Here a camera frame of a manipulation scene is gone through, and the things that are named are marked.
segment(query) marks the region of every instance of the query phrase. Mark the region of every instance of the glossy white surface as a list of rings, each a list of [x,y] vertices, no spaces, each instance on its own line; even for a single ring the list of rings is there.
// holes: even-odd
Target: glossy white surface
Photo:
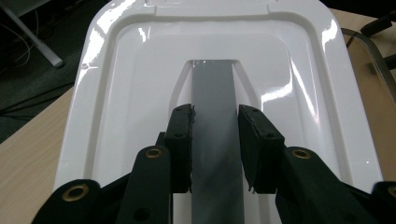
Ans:
[[[55,187],[131,171],[171,111],[191,102],[191,61],[232,60],[237,104],[260,108],[287,146],[315,150],[341,180],[381,180],[340,28],[316,0],[112,1],[87,34]],[[246,223],[277,223],[245,188]],[[190,195],[175,223],[190,223]]]

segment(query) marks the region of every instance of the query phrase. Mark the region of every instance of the black plastic part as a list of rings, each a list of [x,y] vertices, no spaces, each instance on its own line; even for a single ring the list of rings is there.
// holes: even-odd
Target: black plastic part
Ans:
[[[281,191],[293,192],[302,211],[302,223],[377,223],[315,152],[288,147],[283,151],[281,169],[289,182],[280,187]],[[281,219],[288,223],[288,217]]]
[[[93,180],[71,181],[51,194],[32,223],[97,223],[100,195],[100,186]]]
[[[241,157],[249,190],[275,193],[285,138],[265,115],[240,105],[238,114]]]
[[[390,16],[383,16],[378,20],[372,21],[361,28],[361,33],[365,36],[375,35],[383,30],[388,29],[392,26]]]
[[[171,223],[171,158],[166,147],[137,154],[116,223]]]
[[[102,188],[101,212],[97,223],[107,224],[116,221],[129,176],[130,174],[125,175]]]
[[[389,70],[396,68],[396,54],[384,58],[384,61],[387,64]]]
[[[173,193],[185,193],[191,188],[191,140],[194,116],[194,108],[191,105],[176,107],[164,136],[164,145],[171,153]]]
[[[373,213],[381,223],[395,223],[396,182],[384,181],[374,185],[370,202]]]

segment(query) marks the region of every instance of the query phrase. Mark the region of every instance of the gray plastic strip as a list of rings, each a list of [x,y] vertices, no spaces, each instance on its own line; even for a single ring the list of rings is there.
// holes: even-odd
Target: gray plastic strip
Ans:
[[[231,61],[194,61],[192,223],[244,223],[242,162]]]

